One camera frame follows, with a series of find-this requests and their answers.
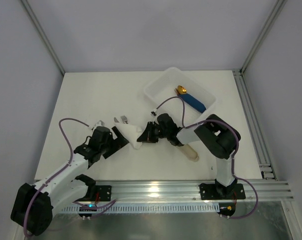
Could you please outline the white paper napkin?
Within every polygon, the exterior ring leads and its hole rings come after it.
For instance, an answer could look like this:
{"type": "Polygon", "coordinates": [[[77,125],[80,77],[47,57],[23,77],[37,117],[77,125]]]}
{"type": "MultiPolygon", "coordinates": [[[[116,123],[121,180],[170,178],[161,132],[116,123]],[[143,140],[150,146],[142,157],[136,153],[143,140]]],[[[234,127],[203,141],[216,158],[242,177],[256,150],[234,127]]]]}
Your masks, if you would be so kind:
{"type": "Polygon", "coordinates": [[[140,137],[143,132],[141,127],[119,122],[115,122],[114,125],[117,127],[120,133],[129,141],[129,143],[135,150],[139,150],[141,148],[142,143],[137,141],[138,137],[140,137]]]}

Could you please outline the silver fork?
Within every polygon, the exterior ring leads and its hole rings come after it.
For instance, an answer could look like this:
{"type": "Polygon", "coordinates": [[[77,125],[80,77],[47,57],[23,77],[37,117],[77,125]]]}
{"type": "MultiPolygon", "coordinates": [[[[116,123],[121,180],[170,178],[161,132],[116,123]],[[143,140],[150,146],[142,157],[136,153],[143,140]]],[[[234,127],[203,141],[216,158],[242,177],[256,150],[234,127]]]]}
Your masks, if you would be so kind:
{"type": "Polygon", "coordinates": [[[128,123],[129,123],[129,122],[128,122],[128,118],[127,118],[125,115],[122,115],[122,116],[120,117],[120,119],[121,119],[122,124],[128,124],[128,123]]]}

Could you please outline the oval wooden cutlery tray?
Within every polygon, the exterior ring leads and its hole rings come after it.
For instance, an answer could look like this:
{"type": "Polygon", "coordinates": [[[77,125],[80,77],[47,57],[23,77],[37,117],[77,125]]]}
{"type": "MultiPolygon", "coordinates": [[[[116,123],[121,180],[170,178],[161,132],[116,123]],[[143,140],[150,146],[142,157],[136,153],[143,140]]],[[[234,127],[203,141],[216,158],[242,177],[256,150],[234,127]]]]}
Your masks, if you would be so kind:
{"type": "Polygon", "coordinates": [[[188,160],[192,162],[199,161],[199,154],[189,144],[180,146],[178,149],[184,154],[184,156],[188,160]]]}

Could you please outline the white plastic basket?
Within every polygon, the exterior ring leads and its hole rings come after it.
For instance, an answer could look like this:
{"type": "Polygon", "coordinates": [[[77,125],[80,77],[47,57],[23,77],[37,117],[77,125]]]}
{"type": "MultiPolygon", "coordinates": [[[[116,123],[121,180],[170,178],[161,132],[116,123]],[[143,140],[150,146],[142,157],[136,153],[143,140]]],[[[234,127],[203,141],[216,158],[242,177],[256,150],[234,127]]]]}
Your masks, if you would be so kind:
{"type": "Polygon", "coordinates": [[[143,91],[155,107],[159,107],[158,114],[167,113],[177,124],[184,121],[185,126],[207,118],[217,103],[217,97],[211,89],[205,84],[197,83],[194,77],[176,67],[166,69],[160,76],[149,82],[143,91]],[[203,103],[206,107],[205,112],[198,112],[180,98],[175,93],[177,86],[183,86],[187,94],[203,103]]]}

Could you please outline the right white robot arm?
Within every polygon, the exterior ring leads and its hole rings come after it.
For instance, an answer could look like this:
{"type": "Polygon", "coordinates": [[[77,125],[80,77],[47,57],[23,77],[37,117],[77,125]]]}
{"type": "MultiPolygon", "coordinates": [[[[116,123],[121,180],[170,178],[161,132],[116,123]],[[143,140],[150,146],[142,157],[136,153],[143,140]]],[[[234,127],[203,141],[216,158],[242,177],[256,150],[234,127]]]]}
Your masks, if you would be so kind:
{"type": "Polygon", "coordinates": [[[202,200],[244,200],[244,186],[238,183],[234,173],[234,156],[239,148],[241,135],[215,114],[190,126],[177,126],[173,119],[163,113],[156,122],[149,121],[137,138],[139,143],[157,143],[167,139],[173,146],[184,147],[201,141],[216,159],[214,183],[199,185],[202,200]]]}

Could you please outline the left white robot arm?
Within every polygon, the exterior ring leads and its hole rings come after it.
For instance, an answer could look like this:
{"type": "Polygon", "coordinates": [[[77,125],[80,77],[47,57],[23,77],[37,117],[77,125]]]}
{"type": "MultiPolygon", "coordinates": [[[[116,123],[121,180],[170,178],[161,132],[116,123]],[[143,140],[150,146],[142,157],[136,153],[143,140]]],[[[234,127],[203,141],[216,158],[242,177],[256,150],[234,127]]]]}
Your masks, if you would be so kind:
{"type": "Polygon", "coordinates": [[[94,200],[102,191],[84,174],[100,158],[107,159],[129,144],[117,127],[98,126],[70,159],[46,178],[24,183],[17,191],[10,218],[34,236],[42,234],[54,216],[75,201],[94,200]]]}

